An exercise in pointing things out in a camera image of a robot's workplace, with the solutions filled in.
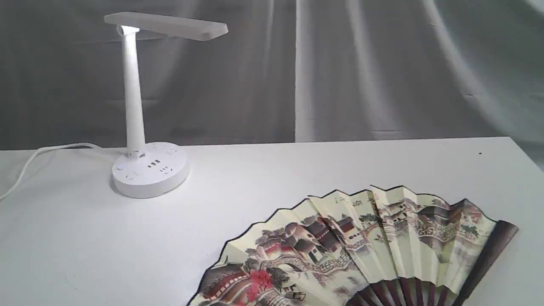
folding fan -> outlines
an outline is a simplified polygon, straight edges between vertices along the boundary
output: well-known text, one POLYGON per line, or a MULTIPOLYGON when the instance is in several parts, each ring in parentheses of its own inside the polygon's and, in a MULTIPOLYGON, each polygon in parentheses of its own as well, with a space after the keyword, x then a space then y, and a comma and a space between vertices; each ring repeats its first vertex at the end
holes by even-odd
POLYGON ((466 199, 333 191, 228 241, 188 305, 461 305, 517 230, 466 199))

white cable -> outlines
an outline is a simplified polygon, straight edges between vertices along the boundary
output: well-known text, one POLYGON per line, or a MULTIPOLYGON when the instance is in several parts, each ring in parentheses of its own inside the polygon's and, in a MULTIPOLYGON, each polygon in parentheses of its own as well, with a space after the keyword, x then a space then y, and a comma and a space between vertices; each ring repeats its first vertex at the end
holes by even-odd
POLYGON ((36 158, 36 156, 38 154, 40 154, 42 152, 46 152, 46 151, 53 151, 53 150, 59 150, 59 149, 72 148, 74 146, 88 146, 88 147, 93 148, 93 149, 102 149, 101 147, 97 146, 96 144, 86 143, 86 142, 55 145, 55 146, 45 146, 43 148, 37 149, 36 151, 34 151, 34 153, 29 157, 27 162, 24 164, 23 169, 19 173, 19 177, 17 178, 17 181, 15 181, 15 184, 13 184, 13 186, 8 191, 6 191, 4 194, 0 195, 0 201, 5 199, 7 196, 9 196, 9 194, 11 192, 13 192, 17 188, 17 186, 19 185, 19 183, 23 179, 24 173, 26 172, 28 165, 30 164, 30 162, 34 158, 36 158))

red flower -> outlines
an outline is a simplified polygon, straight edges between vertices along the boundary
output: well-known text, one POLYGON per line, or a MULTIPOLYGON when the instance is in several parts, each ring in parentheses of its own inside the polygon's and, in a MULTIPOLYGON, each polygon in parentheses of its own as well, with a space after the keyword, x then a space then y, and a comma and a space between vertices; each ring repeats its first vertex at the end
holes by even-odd
POLYGON ((250 302, 255 301, 261 293, 272 288, 270 274, 266 270, 251 271, 249 279, 251 280, 251 286, 248 288, 250 302))

gray backdrop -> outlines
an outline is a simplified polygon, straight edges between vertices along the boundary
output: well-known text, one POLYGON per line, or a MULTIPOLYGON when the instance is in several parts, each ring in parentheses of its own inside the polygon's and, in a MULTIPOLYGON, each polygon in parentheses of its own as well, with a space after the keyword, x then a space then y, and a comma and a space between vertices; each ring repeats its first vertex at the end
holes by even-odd
POLYGON ((125 145, 117 11, 225 22, 139 34, 148 141, 512 136, 544 164, 542 0, 8 0, 1 149, 125 145))

lamp stem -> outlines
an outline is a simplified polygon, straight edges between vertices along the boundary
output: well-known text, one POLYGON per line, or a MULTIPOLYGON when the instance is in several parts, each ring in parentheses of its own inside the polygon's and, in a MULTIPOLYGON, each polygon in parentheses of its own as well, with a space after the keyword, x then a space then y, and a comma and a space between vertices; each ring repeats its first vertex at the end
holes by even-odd
POLYGON ((118 26, 122 37, 125 111, 127 120, 127 155, 139 159, 145 154, 144 116, 141 109, 140 76, 136 33, 138 28, 118 26))

